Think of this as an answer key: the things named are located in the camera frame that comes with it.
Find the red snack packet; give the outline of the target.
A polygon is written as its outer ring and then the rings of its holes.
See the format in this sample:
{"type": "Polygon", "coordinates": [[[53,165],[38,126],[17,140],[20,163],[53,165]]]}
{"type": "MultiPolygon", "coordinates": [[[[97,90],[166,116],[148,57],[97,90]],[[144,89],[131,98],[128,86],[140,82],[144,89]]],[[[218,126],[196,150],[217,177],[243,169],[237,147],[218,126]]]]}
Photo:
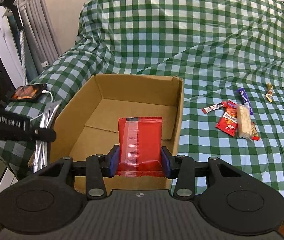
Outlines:
{"type": "Polygon", "coordinates": [[[118,120],[120,155],[117,176],[165,176],[161,154],[162,123],[161,116],[118,120]]]}

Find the silver snack packet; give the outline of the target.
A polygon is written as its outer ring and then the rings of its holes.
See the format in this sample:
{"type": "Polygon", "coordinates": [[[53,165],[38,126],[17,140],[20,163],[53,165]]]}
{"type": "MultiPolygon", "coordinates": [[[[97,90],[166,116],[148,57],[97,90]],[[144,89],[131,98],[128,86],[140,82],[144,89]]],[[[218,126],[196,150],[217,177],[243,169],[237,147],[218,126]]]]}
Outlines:
{"type": "Polygon", "coordinates": [[[40,126],[39,128],[35,129],[36,145],[32,165],[33,173],[38,172],[40,169],[46,167],[49,163],[48,146],[57,138],[57,134],[52,129],[52,125],[56,119],[60,103],[61,100],[49,102],[46,104],[45,110],[40,120],[40,126]]]}

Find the red chips packet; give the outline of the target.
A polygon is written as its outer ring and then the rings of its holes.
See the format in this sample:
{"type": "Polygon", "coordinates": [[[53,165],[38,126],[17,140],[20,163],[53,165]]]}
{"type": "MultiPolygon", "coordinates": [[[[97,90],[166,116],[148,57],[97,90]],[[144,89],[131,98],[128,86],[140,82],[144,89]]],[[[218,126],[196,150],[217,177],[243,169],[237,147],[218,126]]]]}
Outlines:
{"type": "Polygon", "coordinates": [[[237,123],[236,103],[229,100],[227,101],[224,114],[217,123],[216,128],[234,137],[236,134],[237,126],[238,123],[237,123]]]}

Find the red white coffee stick sachet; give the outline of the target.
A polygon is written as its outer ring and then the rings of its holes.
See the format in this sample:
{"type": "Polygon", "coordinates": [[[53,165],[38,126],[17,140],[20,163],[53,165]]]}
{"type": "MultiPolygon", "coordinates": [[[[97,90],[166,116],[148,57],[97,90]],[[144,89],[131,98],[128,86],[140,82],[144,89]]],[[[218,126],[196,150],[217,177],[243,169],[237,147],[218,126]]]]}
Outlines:
{"type": "Polygon", "coordinates": [[[204,114],[208,114],[208,113],[210,113],[212,111],[215,111],[215,110],[218,110],[218,109],[221,109],[221,108],[225,108],[226,106],[227,106],[227,102],[226,101],[222,101],[220,103],[217,103],[217,104],[214,104],[214,105],[202,108],[202,112],[204,114]]]}

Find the beige rice cracker packet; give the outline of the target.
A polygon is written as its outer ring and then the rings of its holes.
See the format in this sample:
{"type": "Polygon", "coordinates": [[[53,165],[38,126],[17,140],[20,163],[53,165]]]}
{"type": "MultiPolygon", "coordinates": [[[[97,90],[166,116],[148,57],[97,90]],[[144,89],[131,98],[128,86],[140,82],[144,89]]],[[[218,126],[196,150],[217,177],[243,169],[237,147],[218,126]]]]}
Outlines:
{"type": "Polygon", "coordinates": [[[252,140],[252,124],[250,111],[245,105],[236,105],[238,136],[252,140]]]}

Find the yellow red snack bar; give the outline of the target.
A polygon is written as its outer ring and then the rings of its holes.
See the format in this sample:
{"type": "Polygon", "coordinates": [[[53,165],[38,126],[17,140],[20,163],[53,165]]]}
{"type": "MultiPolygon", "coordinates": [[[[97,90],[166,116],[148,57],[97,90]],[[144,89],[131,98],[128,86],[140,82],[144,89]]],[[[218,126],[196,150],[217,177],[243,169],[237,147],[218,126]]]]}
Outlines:
{"type": "Polygon", "coordinates": [[[256,125],[254,122],[251,123],[251,130],[252,130],[252,140],[259,141],[260,137],[259,137],[258,131],[256,129],[256,125]]]}

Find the purple chocolate packet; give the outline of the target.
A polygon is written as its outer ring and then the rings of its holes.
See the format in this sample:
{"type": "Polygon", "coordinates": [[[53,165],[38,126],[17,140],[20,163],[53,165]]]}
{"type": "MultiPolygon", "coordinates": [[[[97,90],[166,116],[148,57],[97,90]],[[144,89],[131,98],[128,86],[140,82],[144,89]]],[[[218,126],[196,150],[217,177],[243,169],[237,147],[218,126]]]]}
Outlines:
{"type": "Polygon", "coordinates": [[[249,109],[250,115],[254,115],[254,112],[253,112],[253,109],[252,109],[252,106],[251,106],[248,94],[246,93],[245,89],[244,88],[239,88],[237,90],[237,92],[241,96],[241,100],[242,100],[243,105],[245,105],[249,109]]]}

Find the gold candy wrapper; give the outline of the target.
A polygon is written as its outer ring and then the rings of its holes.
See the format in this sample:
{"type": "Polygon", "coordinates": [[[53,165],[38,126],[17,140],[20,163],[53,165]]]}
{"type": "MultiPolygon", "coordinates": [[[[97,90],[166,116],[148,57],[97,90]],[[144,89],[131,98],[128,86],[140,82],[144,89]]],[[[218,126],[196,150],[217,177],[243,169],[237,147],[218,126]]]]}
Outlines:
{"type": "Polygon", "coordinates": [[[269,102],[273,102],[273,85],[271,83],[267,83],[267,94],[265,95],[265,98],[269,102]]]}

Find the brown cardboard box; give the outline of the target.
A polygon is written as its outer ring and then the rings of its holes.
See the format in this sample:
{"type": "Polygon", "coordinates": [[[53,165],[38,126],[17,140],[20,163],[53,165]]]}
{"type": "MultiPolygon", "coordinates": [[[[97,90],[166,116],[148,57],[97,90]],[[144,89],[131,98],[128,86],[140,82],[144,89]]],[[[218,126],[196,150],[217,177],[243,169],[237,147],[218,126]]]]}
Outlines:
{"type": "Polygon", "coordinates": [[[98,74],[73,96],[54,122],[57,138],[49,162],[84,161],[118,144],[118,120],[161,116],[162,145],[177,154],[183,112],[183,80],[153,75],[98,74]]]}

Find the black smartphone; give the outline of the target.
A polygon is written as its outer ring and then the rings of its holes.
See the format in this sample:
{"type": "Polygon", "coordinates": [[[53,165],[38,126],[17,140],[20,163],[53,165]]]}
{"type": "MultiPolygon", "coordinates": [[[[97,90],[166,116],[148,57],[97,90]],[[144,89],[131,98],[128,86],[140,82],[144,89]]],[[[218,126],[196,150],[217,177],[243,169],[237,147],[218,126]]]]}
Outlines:
{"type": "Polygon", "coordinates": [[[9,102],[37,102],[46,89],[45,83],[20,86],[8,94],[8,100],[9,102]]]}

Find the grey curtain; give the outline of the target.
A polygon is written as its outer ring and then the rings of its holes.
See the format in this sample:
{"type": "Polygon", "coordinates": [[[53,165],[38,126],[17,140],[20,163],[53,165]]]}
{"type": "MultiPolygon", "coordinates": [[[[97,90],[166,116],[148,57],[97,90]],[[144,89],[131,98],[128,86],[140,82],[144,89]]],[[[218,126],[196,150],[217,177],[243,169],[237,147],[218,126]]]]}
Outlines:
{"type": "Polygon", "coordinates": [[[61,49],[55,35],[45,0],[18,0],[26,38],[39,66],[52,64],[61,49]]]}

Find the black handheld tool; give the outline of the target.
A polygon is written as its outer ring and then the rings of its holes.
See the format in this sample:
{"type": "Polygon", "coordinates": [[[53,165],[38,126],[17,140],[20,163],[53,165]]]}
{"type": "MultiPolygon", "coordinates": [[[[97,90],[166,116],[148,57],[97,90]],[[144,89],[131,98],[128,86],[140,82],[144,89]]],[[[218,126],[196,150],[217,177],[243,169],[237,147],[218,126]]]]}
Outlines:
{"type": "Polygon", "coordinates": [[[23,31],[24,26],[18,9],[18,0],[0,0],[0,6],[12,12],[18,30],[23,31]]]}

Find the green checkered cloth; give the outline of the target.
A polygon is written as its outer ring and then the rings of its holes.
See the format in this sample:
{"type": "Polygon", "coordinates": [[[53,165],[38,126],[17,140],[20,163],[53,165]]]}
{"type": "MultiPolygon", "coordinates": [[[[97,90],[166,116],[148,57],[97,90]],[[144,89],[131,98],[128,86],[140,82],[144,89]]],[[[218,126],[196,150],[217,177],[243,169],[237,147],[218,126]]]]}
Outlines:
{"type": "Polygon", "coordinates": [[[74,46],[34,79],[61,107],[98,74],[184,82],[178,153],[219,157],[284,197],[284,3],[278,0],[88,0],[74,46]],[[267,83],[273,85],[269,102],[267,83]],[[222,101],[248,94],[260,140],[216,128],[222,101]]]}

